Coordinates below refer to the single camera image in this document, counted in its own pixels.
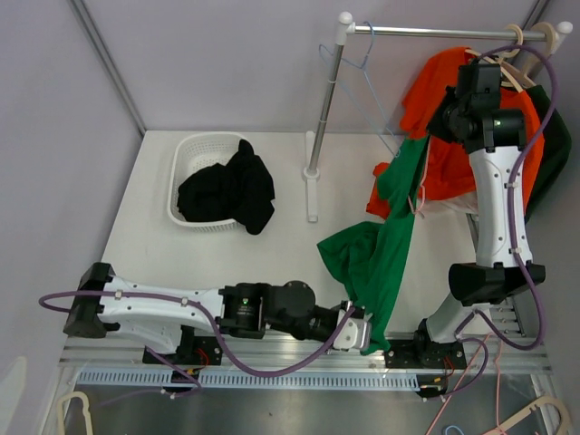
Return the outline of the orange t shirt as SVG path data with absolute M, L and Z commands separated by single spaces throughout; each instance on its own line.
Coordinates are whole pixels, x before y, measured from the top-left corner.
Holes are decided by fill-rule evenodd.
M 413 140 L 427 137 L 426 127 L 439 107 L 446 88 L 457 84 L 459 67 L 474 57 L 466 47 L 454 47 L 432 56 L 403 98 L 400 127 Z M 501 90 L 500 107 L 518 109 L 526 122 L 527 139 L 531 140 L 540 126 L 540 119 L 526 92 Z M 539 137 L 523 164 L 523 201 L 528 203 L 540 168 L 544 138 Z M 424 183 L 426 199 L 445 200 L 467 194 L 476 188 L 468 155 L 458 143 L 430 139 L 427 174 Z

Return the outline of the blue wire hanger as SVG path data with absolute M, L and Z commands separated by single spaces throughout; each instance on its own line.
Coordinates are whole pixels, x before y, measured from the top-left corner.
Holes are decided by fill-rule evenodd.
M 334 90 L 338 86 L 348 97 L 353 107 L 360 113 L 370 132 L 386 147 L 391 156 L 396 158 L 400 143 L 396 141 L 396 135 L 391 129 L 390 119 L 387 117 L 386 110 L 373 86 L 368 71 L 372 48 L 378 36 L 377 29 L 370 22 L 364 22 L 362 26 L 367 27 L 370 31 L 370 40 L 367 50 L 359 62 L 346 59 L 343 56 L 347 36 L 349 35 L 348 30 L 353 30 L 355 23 L 348 24 L 345 31 L 339 31 L 341 35 L 340 41 L 343 44 L 336 44 L 333 49 L 324 44 L 318 46 L 318 54 L 330 73 L 329 88 L 324 97 L 321 123 L 325 125 L 327 122 Z

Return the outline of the black t shirt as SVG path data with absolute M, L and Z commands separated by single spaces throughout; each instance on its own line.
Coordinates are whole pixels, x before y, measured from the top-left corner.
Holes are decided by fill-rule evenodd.
M 225 167 L 224 184 L 219 203 L 225 215 L 248 234 L 260 234 L 275 212 L 276 194 L 272 176 L 249 141 L 239 142 L 238 152 Z

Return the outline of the pink wire hanger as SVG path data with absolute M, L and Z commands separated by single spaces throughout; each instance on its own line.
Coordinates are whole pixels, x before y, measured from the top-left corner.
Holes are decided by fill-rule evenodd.
M 420 183 L 419 183 L 419 186 L 417 188 L 417 196 L 414 200 L 412 200 L 411 198 L 408 198 L 408 203 L 410 206 L 411 213 L 413 215 L 419 215 L 421 218 L 424 218 L 424 215 L 422 213 L 422 209 L 424 208 L 424 205 L 426 202 L 425 180 L 427 178 L 427 172 L 428 172 L 429 155 L 430 155 L 430 147 L 427 147 L 424 165 L 423 165 L 422 173 L 420 176 Z

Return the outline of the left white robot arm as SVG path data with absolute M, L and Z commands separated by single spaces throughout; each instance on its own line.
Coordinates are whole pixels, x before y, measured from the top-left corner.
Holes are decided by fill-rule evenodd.
M 194 355 L 188 329 L 243 339 L 261 339 L 272 329 L 296 340 L 330 342 L 344 351 L 364 351 L 371 340 L 372 327 L 362 309 L 348 315 L 347 301 L 321 307 L 314 290 L 301 281 L 182 290 L 140 285 L 98 262 L 84 273 L 78 290 L 63 328 L 67 336 L 101 339 L 113 333 L 174 363 L 186 363 Z

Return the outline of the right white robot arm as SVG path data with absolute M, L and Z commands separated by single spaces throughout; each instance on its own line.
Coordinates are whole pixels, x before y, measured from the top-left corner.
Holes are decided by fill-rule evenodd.
M 412 355 L 430 367 L 458 341 L 476 314 L 518 295 L 546 278 L 527 243 L 522 193 L 526 124 L 522 111 L 503 109 L 501 71 L 474 61 L 459 68 L 427 130 L 457 142 L 469 158 L 478 200 L 478 245 L 473 263 L 449 268 L 449 294 L 421 321 Z

